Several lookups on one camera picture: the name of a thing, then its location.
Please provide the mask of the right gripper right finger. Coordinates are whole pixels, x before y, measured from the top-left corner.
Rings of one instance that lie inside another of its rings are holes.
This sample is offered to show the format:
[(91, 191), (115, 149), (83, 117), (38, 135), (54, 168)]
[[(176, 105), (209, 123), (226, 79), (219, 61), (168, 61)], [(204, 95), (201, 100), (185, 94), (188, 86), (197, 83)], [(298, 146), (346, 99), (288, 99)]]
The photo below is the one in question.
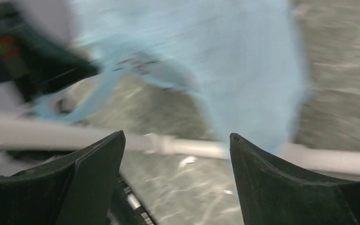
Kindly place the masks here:
[(360, 181), (319, 174), (230, 135), (230, 155), (247, 225), (360, 225)]

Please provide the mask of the blue plastic bag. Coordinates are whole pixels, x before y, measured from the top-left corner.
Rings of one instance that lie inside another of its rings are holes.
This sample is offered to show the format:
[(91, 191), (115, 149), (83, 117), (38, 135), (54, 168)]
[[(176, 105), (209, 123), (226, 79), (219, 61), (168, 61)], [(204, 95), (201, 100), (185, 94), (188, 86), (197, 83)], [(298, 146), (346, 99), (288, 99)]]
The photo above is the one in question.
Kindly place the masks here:
[(72, 123), (95, 113), (128, 72), (192, 96), (226, 145), (238, 133), (278, 154), (293, 138), (309, 82), (289, 1), (76, 0), (74, 7), (81, 40), (103, 72), (68, 115), (53, 112), (58, 93), (40, 97), (40, 117)]

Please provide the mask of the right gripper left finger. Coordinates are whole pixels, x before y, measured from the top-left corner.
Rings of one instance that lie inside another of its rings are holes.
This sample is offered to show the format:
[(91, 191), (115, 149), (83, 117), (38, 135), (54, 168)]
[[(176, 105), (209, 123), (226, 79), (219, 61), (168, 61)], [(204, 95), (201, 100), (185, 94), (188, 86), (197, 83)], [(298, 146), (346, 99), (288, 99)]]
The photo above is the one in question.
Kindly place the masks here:
[(54, 161), (0, 176), (0, 225), (102, 225), (125, 148), (115, 132)]

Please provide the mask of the white PVC pipe frame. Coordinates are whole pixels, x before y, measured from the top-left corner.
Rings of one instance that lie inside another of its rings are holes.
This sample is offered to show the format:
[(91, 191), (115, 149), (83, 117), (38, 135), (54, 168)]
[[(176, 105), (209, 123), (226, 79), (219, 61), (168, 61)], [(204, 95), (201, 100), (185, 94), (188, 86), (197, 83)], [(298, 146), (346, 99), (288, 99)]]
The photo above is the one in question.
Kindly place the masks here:
[[(110, 134), (111, 131), (106, 129), (65, 126), (0, 114), (0, 145), (11, 149), (75, 150), (87, 147)], [(217, 142), (177, 139), (157, 134), (127, 134), (126, 149), (167, 155), (228, 158), (228, 152)], [(279, 156), (309, 170), (360, 175), (360, 152), (315, 150), (287, 143)]]

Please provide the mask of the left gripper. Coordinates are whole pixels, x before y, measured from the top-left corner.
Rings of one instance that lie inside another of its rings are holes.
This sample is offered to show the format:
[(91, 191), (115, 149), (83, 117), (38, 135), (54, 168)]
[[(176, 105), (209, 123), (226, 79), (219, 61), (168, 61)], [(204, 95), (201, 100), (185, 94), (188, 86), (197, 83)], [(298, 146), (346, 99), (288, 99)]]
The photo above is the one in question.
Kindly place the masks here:
[(0, 83), (13, 82), (25, 102), (63, 90), (99, 68), (34, 29), (14, 3), (0, 3)]

